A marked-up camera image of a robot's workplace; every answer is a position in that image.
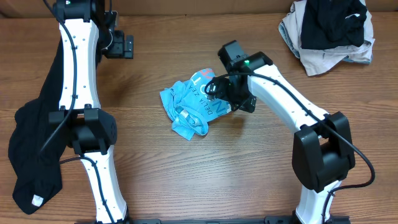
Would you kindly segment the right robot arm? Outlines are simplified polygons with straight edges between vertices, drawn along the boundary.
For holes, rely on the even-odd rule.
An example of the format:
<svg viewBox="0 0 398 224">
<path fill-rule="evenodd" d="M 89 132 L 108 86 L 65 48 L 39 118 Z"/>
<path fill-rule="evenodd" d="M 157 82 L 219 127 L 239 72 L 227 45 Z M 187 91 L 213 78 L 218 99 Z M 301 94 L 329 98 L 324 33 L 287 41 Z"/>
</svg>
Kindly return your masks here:
<svg viewBox="0 0 398 224">
<path fill-rule="evenodd" d="M 330 114 L 301 95 L 263 52 L 245 54 L 235 40 L 218 57 L 227 74 L 205 87 L 208 98 L 225 100 L 233 110 L 252 113 L 264 102 L 294 135 L 292 167 L 302 184 L 300 201 L 291 215 L 266 216 L 264 223 L 350 223 L 330 214 L 333 190 L 355 166 L 348 119 Z"/>
</svg>

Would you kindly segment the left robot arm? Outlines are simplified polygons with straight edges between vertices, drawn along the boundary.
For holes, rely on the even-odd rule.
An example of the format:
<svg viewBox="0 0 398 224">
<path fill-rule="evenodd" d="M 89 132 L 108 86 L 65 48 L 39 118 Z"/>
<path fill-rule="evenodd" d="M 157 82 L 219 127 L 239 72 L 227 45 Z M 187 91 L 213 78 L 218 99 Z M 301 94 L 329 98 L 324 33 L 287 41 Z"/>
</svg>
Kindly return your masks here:
<svg viewBox="0 0 398 224">
<path fill-rule="evenodd" d="M 115 118 L 102 110 L 96 69 L 102 57 L 133 58 L 134 38 L 117 29 L 118 12 L 104 1 L 56 1 L 50 12 L 59 23 L 63 49 L 63 85 L 58 110 L 49 114 L 81 161 L 96 205 L 95 223 L 130 223 L 114 165 L 118 130 Z"/>
</svg>

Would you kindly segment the light blue printed t-shirt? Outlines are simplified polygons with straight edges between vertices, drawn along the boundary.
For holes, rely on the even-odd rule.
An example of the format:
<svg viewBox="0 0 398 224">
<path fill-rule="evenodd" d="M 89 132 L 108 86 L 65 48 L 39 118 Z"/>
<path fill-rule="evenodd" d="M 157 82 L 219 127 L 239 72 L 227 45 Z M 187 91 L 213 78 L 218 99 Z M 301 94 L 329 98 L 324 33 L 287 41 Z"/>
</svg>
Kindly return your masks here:
<svg viewBox="0 0 398 224">
<path fill-rule="evenodd" d="M 172 120 L 172 130 L 188 141 L 196 134 L 206 135 L 210 121 L 231 112 L 227 101 L 207 98 L 205 87 L 213 77 L 213 70 L 206 68 L 160 92 L 165 112 Z"/>
</svg>

